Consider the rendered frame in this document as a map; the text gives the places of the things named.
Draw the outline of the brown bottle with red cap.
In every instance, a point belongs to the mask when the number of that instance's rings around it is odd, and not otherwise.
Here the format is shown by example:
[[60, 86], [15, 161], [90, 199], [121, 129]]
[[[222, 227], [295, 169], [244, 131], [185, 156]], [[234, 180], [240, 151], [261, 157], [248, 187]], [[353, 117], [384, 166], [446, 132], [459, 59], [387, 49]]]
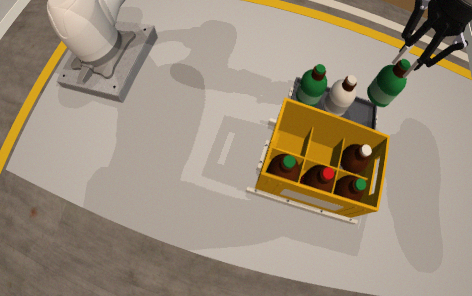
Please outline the brown bottle with red cap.
[[334, 185], [334, 171], [325, 165], [311, 167], [300, 179], [300, 184], [329, 192]]

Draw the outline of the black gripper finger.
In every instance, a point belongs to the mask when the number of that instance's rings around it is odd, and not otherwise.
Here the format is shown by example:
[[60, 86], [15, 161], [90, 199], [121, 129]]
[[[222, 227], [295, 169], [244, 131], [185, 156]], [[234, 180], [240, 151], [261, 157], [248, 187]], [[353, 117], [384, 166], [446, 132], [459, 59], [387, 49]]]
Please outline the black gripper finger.
[[431, 29], [431, 25], [439, 18], [439, 13], [433, 13], [422, 26], [412, 35], [418, 22], [420, 21], [425, 9], [428, 8], [430, 0], [415, 0], [414, 11], [412, 12], [401, 36], [405, 40], [405, 44], [400, 49], [397, 57], [392, 61], [395, 65], [399, 60], [402, 60], [406, 54], [412, 49], [415, 43]]
[[[447, 22], [444, 22], [440, 25], [439, 29], [433, 36], [433, 39], [427, 46], [427, 48], [424, 50], [420, 58], [418, 58], [413, 65], [406, 71], [406, 73], [403, 75], [403, 78], [407, 78], [410, 76], [415, 70], [418, 70], [423, 64], [426, 64], [427, 67], [431, 67], [449, 54], [451, 54], [453, 51], [456, 50], [461, 50], [468, 46], [468, 41], [464, 39], [463, 32], [460, 35], [456, 36], [456, 39], [453, 40], [453, 44], [444, 49], [442, 52], [437, 54], [435, 57], [432, 59], [430, 58], [431, 55], [434, 53], [436, 48], [439, 46], [439, 44], [442, 42], [442, 40], [445, 38], [443, 37], [444, 32], [447, 30], [449, 27], [449, 24]], [[430, 60], [431, 59], [431, 60]]]

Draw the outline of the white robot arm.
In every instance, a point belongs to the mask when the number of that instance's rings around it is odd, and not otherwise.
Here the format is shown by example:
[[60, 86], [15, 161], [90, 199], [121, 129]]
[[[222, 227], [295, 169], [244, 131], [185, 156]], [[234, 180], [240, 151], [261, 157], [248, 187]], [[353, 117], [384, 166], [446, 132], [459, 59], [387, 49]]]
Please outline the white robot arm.
[[81, 70], [79, 82], [86, 83], [93, 73], [110, 79], [127, 47], [135, 39], [133, 31], [120, 31], [115, 27], [119, 8], [124, 2], [48, 0], [47, 13], [55, 33], [77, 56], [71, 68]]

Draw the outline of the cream-white bottle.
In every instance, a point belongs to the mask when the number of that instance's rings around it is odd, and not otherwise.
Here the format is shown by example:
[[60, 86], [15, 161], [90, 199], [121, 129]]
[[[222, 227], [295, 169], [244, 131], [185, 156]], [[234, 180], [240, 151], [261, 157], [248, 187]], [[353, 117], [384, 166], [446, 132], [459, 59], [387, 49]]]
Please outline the cream-white bottle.
[[357, 79], [353, 75], [347, 77], [336, 81], [325, 97], [323, 104], [328, 113], [341, 116], [355, 100]]

